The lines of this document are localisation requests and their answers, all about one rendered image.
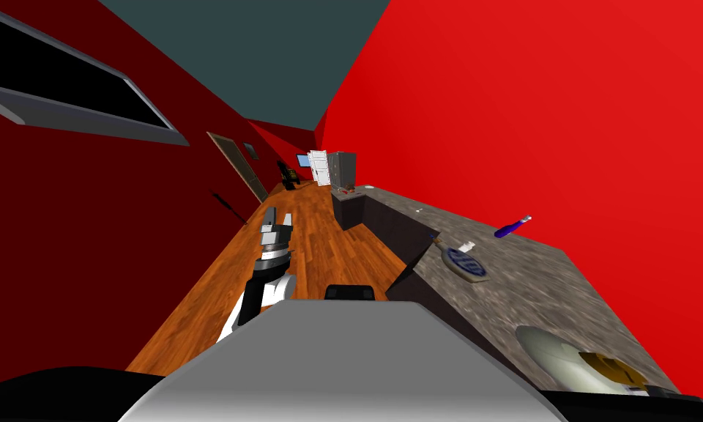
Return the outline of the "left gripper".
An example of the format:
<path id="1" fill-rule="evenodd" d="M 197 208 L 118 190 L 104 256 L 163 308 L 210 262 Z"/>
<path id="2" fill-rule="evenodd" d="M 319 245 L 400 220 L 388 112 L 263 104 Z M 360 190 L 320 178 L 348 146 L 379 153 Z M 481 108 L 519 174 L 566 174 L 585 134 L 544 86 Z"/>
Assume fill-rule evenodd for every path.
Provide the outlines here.
<path id="1" fill-rule="evenodd" d="M 283 224 L 277 225 L 277 208 L 268 207 L 261 225 L 261 246 L 263 252 L 286 250 L 293 231 L 292 214 L 284 215 Z"/>

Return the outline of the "black chair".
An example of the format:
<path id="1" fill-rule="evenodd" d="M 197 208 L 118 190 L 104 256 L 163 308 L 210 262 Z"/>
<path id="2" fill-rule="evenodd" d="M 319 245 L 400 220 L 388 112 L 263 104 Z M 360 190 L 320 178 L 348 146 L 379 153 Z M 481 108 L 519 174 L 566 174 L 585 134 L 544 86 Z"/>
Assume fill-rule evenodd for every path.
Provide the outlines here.
<path id="1" fill-rule="evenodd" d="M 296 172 L 290 169 L 283 161 L 277 161 L 278 168 L 282 176 L 282 184 L 286 190 L 295 190 L 301 182 Z"/>

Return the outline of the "brown door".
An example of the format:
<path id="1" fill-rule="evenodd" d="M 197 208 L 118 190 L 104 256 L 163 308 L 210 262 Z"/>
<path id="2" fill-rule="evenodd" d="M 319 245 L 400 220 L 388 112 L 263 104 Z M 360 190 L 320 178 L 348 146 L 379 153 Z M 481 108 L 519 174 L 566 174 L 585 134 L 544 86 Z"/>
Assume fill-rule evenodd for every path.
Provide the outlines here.
<path id="1" fill-rule="evenodd" d="M 239 150 L 235 141 L 212 132 L 207 132 L 207 135 L 228 160 L 241 180 L 243 180 L 250 188 L 250 191 L 254 193 L 258 201 L 264 203 L 268 198 L 268 192 L 260 182 L 244 154 Z"/>

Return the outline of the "white panelled door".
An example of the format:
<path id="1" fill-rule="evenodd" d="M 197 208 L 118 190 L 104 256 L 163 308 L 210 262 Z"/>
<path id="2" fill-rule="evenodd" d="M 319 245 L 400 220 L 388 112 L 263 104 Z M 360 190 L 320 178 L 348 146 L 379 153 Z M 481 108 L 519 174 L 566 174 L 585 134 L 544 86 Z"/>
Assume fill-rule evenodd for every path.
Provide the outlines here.
<path id="1" fill-rule="evenodd" d="M 318 186 L 330 185 L 330 170 L 326 151 L 311 150 L 308 153 L 313 180 Z"/>

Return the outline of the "grey fridge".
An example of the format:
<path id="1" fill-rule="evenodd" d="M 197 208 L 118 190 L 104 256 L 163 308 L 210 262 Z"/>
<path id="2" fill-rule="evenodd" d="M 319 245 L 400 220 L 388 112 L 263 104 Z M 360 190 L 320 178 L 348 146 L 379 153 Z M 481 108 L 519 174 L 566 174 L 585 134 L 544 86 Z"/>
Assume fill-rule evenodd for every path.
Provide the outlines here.
<path id="1" fill-rule="evenodd" d="M 327 159 L 331 186 L 346 189 L 356 185 L 356 154 L 339 151 L 328 154 Z"/>

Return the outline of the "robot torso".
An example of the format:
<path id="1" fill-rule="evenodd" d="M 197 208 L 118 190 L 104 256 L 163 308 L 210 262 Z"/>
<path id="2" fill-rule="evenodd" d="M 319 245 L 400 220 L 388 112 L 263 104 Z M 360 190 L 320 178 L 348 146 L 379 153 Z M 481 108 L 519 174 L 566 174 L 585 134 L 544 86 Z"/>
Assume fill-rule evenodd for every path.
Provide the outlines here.
<path id="1" fill-rule="evenodd" d="M 119 422 L 567 422 L 418 303 L 283 300 Z"/>

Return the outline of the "blue patterned pan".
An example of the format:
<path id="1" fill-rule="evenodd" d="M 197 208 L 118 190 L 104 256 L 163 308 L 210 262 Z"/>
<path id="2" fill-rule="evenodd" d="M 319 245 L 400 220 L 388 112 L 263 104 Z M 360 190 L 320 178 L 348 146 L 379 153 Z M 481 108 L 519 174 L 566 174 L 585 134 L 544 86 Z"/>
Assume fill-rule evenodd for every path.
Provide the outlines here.
<path id="1" fill-rule="evenodd" d="M 489 281 L 484 266 L 476 258 L 468 253 L 462 253 L 458 248 L 452 248 L 439 238 L 431 235 L 433 244 L 441 251 L 441 260 L 444 264 L 460 278 L 471 284 L 478 284 Z"/>

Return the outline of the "blue bottle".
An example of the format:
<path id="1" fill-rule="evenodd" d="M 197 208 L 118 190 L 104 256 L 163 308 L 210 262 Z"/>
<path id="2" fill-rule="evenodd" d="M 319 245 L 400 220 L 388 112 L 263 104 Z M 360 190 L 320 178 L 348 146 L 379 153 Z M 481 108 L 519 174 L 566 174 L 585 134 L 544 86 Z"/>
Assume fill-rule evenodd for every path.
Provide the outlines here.
<path id="1" fill-rule="evenodd" d="M 526 215 L 523 218 L 517 220 L 516 222 L 513 222 L 511 224 L 508 224 L 501 229 L 498 229 L 494 232 L 495 238 L 503 238 L 508 236 L 509 234 L 513 233 L 515 230 L 517 230 L 519 227 L 521 227 L 523 224 L 527 223 L 528 221 L 532 220 L 531 215 Z"/>

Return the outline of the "white bowl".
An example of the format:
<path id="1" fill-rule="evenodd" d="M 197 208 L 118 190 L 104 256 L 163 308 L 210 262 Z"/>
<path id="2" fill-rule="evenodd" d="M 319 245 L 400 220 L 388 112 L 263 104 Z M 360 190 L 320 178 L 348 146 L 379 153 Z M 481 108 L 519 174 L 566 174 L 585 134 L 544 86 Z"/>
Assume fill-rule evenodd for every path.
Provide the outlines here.
<path id="1" fill-rule="evenodd" d="M 563 388 L 583 393 L 624 393 L 581 358 L 581 350 L 570 342 L 538 327 L 521 325 L 516 338 L 528 356 Z"/>

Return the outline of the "yellow bread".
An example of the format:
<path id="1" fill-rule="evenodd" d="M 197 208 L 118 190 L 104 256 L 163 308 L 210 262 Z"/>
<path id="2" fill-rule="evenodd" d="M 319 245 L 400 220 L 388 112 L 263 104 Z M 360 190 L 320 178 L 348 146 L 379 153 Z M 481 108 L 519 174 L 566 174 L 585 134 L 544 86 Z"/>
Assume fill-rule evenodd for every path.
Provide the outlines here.
<path id="1" fill-rule="evenodd" d="M 647 389 L 648 381 L 644 376 L 621 360 L 609 358 L 595 352 L 580 352 L 579 356 L 596 372 L 611 382 L 631 386 L 639 390 L 649 390 Z"/>

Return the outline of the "dark window with grey frame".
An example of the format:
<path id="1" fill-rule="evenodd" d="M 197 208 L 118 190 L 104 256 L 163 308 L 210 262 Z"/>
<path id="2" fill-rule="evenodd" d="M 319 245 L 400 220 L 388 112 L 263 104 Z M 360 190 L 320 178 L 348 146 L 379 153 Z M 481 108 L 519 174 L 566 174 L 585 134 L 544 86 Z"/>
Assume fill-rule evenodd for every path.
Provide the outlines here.
<path id="1" fill-rule="evenodd" d="M 127 75 L 2 11 L 0 115 L 17 125 L 188 144 Z"/>

